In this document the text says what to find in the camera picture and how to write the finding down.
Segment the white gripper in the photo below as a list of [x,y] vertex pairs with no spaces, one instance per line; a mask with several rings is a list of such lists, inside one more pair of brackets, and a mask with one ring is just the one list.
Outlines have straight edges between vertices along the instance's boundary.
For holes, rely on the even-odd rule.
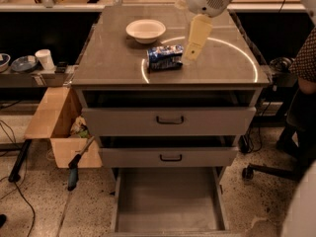
[[219,16],[232,0],[176,0],[175,7],[180,10],[188,8],[195,15],[190,23],[190,30],[182,62],[189,65],[198,59],[207,38],[212,31],[211,18]]

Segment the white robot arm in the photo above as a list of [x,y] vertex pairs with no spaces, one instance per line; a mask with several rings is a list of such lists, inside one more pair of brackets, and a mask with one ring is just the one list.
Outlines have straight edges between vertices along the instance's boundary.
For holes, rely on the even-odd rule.
[[[211,31],[211,19],[220,15],[232,0],[178,0],[177,6],[196,16],[190,24],[184,60],[198,58]],[[316,31],[310,32],[289,71],[298,79],[298,91],[287,123],[298,137],[298,186],[288,208],[280,237],[316,237]]]

